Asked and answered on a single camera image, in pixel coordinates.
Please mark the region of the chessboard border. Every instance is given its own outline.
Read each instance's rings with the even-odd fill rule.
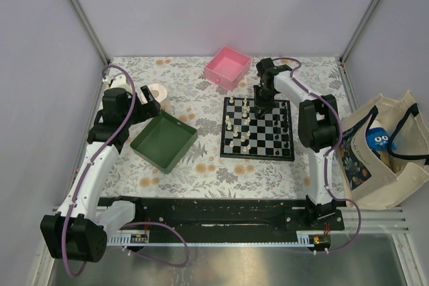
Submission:
[[[294,134],[292,129],[292,115],[290,113],[290,101],[289,100],[275,100],[275,102],[282,103],[286,102],[286,105],[288,106],[288,123],[289,123],[289,146],[290,146],[290,154],[289,157],[278,157],[276,155],[266,155],[266,156],[260,156],[260,155],[237,155],[237,154],[228,154],[223,153],[222,144],[225,144],[225,132],[226,129],[226,123],[225,123],[225,117],[227,115],[227,104],[229,102],[230,97],[224,97],[223,100],[223,115],[222,115],[222,128],[221,128],[221,146],[220,146],[220,157],[227,157],[229,159],[253,159],[253,160],[265,160],[265,161],[289,161],[293,162],[295,161],[295,151],[294,151]],[[244,100],[244,97],[234,97],[234,100]]]

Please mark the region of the chessboard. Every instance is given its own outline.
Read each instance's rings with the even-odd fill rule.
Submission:
[[[275,100],[272,112],[256,119],[252,98],[232,99],[225,97],[223,103],[221,157],[295,160],[288,100]]]

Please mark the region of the beige tote bag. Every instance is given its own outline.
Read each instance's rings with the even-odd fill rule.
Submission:
[[[366,132],[374,120],[390,134],[390,167],[368,147]],[[399,100],[380,94],[347,117],[337,153],[345,196],[362,209],[397,206],[429,180],[429,131],[409,91]]]

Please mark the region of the gray floor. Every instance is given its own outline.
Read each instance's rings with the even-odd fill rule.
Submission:
[[[344,236],[334,236],[344,243]],[[128,257],[117,248],[107,250],[99,263],[86,266],[79,278],[70,279],[56,261],[50,285],[61,286],[266,286],[266,285],[406,285],[395,246],[388,235],[361,235],[347,250],[313,257],[293,253],[302,249],[282,248],[191,248],[190,264],[173,269]],[[181,247],[147,247],[143,252],[179,263],[184,258]]]

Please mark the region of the floral tablecloth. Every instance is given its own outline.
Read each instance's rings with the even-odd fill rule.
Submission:
[[[165,198],[288,198],[303,199],[310,185],[308,157],[298,139],[298,109],[292,106],[295,161],[220,158],[223,97],[253,97],[259,82],[253,58],[250,71],[233,92],[207,81],[203,68],[209,57],[118,57],[113,64],[128,71],[136,88],[160,83],[167,87],[170,114],[198,129],[198,139],[171,173],[163,174],[134,154],[129,144],[147,125],[130,128],[127,140],[104,186],[104,196]],[[350,114],[347,96],[334,58],[298,58],[296,75],[322,94],[337,99],[341,118]],[[287,98],[278,95],[279,99]],[[334,159],[332,186],[343,194],[339,165]]]

